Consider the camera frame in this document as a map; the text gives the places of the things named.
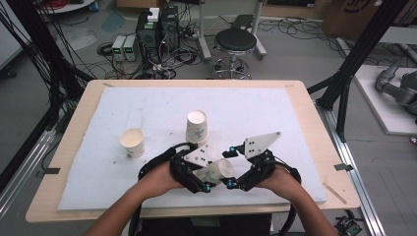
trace wooden board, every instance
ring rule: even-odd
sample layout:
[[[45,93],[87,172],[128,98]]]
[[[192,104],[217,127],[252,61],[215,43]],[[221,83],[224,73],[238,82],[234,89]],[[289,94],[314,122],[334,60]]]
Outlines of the wooden board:
[[[354,208],[360,205],[358,195],[345,171],[336,171],[334,165],[340,158],[328,136],[306,88],[299,81],[123,81],[97,80],[86,88],[71,122],[50,163],[51,168],[60,168],[55,175],[45,175],[26,215],[29,222],[96,219],[103,209],[58,210],[74,157],[80,149],[89,121],[108,87],[131,88],[277,88],[285,89],[291,101],[298,124],[312,155],[320,179],[325,186],[327,201],[319,204],[321,209]],[[145,208],[141,217],[174,217],[264,213],[287,211],[287,204],[256,206],[212,206]]]

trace electronic equipment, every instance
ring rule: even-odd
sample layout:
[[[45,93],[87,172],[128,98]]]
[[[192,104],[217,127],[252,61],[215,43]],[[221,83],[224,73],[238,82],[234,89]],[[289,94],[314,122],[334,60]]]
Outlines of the electronic equipment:
[[[113,51],[113,59],[115,61],[125,61],[125,50],[123,50],[123,45],[125,44],[126,36],[117,36],[111,50]]]
[[[159,8],[149,8],[148,22],[157,22],[159,20]]]
[[[129,35],[126,37],[123,49],[125,50],[126,60],[136,61],[139,54],[139,44],[135,35]]]
[[[178,7],[168,6],[163,8],[160,21],[162,24],[162,33],[165,38],[165,45],[171,49],[179,48]]]
[[[136,26],[136,35],[144,61],[150,60],[155,64],[159,64],[159,53],[162,53],[162,51],[159,50],[159,45],[162,42],[160,21],[149,22],[148,12],[149,10],[144,10],[139,16],[138,24]]]
[[[343,216],[339,219],[336,225],[334,225],[334,228],[337,229],[339,235],[348,235],[348,236],[355,236],[358,235],[359,232],[362,231],[362,228],[358,225],[356,222],[355,215],[353,214],[352,210],[347,209],[346,213],[347,216]]]

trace human hand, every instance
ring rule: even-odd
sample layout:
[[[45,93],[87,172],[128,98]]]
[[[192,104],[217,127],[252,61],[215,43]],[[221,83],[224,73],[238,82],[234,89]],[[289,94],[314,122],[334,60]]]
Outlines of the human hand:
[[[272,175],[259,183],[257,187],[269,189],[290,202],[305,192],[304,188],[291,176],[288,170],[279,165],[276,165]]]
[[[145,198],[154,198],[165,194],[169,190],[183,188],[183,186],[172,178],[169,172],[169,161],[166,161],[144,176],[135,186]]]

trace paper cup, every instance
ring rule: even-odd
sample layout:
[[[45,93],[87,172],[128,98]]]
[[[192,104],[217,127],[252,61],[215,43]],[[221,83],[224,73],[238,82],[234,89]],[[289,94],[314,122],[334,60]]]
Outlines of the paper cup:
[[[130,157],[140,157],[145,152],[144,137],[141,129],[130,129],[120,137],[120,145],[127,150]]]
[[[233,165],[223,158],[209,164],[208,167],[196,170],[194,174],[203,182],[211,182],[217,185],[221,183],[220,179],[233,176]]]
[[[194,110],[187,116],[186,141],[205,145],[209,136],[206,113],[201,110]]]

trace black stool seat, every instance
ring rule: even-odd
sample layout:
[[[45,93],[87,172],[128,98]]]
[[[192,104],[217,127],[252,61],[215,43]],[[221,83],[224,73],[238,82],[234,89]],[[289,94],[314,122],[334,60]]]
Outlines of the black stool seat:
[[[234,52],[250,51],[257,45],[257,39],[244,29],[225,29],[215,36],[215,43],[224,50]]]

